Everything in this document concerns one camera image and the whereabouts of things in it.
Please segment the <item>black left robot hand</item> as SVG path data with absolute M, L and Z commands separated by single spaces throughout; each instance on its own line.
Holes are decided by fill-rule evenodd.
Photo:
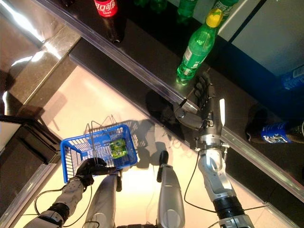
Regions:
M 101 158 L 86 159 L 78 167 L 76 177 L 79 178 L 84 187 L 94 183 L 93 175 L 107 175 L 116 172 L 115 167 L 107 167 L 107 163 Z

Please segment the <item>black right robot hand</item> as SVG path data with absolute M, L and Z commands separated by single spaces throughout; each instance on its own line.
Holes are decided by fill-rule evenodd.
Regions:
M 202 135 L 221 135 L 223 123 L 220 112 L 220 99 L 216 96 L 214 84 L 208 72 L 204 71 L 198 76 L 194 86 L 194 95 L 198 102 L 198 111 L 194 114 L 184 110 L 186 103 L 173 104 L 176 119 L 184 126 L 201 132 Z

